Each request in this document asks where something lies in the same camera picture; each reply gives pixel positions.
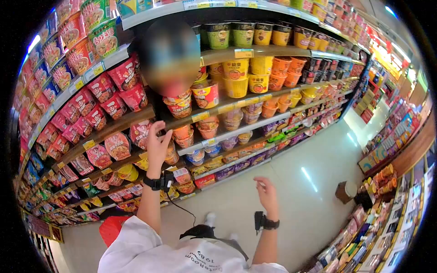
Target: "white shirt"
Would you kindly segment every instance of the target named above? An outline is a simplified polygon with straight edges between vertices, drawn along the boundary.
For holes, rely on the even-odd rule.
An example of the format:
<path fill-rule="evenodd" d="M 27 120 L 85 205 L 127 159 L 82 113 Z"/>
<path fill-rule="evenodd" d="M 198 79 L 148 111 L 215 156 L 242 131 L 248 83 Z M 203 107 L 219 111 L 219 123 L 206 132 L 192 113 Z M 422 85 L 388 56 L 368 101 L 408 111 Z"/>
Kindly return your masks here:
<path fill-rule="evenodd" d="M 105 251 L 98 273 L 287 273 L 277 263 L 249 267 L 235 248 L 214 239 L 182 238 L 175 249 L 145 222 L 130 217 L 117 239 Z"/>

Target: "hand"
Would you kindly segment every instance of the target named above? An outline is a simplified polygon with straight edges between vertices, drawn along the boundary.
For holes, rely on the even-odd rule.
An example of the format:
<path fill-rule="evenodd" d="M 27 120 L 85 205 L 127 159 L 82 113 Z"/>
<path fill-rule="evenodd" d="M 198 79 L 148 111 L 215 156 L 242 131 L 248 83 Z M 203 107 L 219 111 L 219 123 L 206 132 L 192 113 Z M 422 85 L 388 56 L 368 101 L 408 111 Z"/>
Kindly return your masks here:
<path fill-rule="evenodd" d="M 272 221 L 279 220 L 278 206 L 276 200 L 276 188 L 266 177 L 257 176 L 253 180 L 257 182 L 258 195 L 261 205 L 266 209 L 267 219 Z"/>
<path fill-rule="evenodd" d="M 165 122 L 157 121 L 149 129 L 147 137 L 147 156 L 149 158 L 147 177 L 150 179 L 159 179 L 161 176 L 161 167 L 167 155 L 168 144 L 173 134 L 173 130 L 169 130 L 165 135 L 157 137 L 156 134 L 164 128 Z"/>

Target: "white floor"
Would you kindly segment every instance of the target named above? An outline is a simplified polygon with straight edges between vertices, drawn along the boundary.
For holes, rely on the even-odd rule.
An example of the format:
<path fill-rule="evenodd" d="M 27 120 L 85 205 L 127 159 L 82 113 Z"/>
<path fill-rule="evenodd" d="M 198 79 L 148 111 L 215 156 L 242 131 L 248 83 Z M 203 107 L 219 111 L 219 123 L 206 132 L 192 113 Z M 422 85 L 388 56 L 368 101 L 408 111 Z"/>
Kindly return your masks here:
<path fill-rule="evenodd" d="M 377 116 L 382 119 L 384 112 L 377 111 L 373 119 Z M 359 120 L 353 115 L 361 120 L 351 109 L 344 120 L 283 156 L 181 201 L 179 205 L 197 216 L 197 224 L 203 221 L 207 212 L 216 212 L 216 236 L 237 233 L 241 247 L 251 258 L 258 242 L 253 214 L 263 209 L 252 178 L 270 178 L 277 187 L 281 208 L 278 262 L 290 272 L 299 270 L 307 259 L 338 234 L 354 207 L 353 201 L 343 205 L 335 198 L 334 192 L 339 182 L 362 181 L 363 174 L 357 162 L 361 157 L 362 143 L 367 142 L 364 142 L 367 136 L 363 134 L 371 134 L 375 128 L 368 128 L 370 124 L 356 125 Z M 193 218 L 172 205 L 164 207 L 161 213 L 163 242 L 176 245 L 179 234 L 192 226 Z M 99 226 L 100 223 L 92 223 L 63 228 L 65 244 L 51 241 L 60 273 L 97 271 L 99 259 L 106 249 Z"/>

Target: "wrist-mounted device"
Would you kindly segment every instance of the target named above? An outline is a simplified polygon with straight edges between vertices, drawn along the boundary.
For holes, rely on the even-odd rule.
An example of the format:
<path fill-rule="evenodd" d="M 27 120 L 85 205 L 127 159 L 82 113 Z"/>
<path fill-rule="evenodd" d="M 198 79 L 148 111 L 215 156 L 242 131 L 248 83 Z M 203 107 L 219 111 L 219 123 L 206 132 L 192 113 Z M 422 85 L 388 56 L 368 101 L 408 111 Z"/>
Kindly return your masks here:
<path fill-rule="evenodd" d="M 260 232 L 261 227 L 266 230 L 272 230 L 277 229 L 279 227 L 279 220 L 277 222 L 274 222 L 272 220 L 269 220 L 266 218 L 264 213 L 262 211 L 256 211 L 255 212 L 255 230 Z"/>
<path fill-rule="evenodd" d="M 159 179 L 150 179 L 147 176 L 143 178 L 143 183 L 151 187 L 152 190 L 163 190 L 163 192 L 168 193 L 170 186 L 173 183 L 173 172 L 164 171 Z"/>

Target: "white sneaker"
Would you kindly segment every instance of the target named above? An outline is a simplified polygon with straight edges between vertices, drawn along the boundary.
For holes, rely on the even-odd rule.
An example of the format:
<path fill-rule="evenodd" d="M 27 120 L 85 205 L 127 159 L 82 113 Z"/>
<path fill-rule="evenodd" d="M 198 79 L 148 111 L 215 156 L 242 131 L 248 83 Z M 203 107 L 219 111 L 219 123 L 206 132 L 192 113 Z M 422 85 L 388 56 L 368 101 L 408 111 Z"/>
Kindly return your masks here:
<path fill-rule="evenodd" d="M 215 222 L 215 217 L 216 217 L 216 215 L 214 212 L 208 212 L 208 214 L 206 214 L 205 222 L 203 224 L 213 228 L 214 222 Z"/>

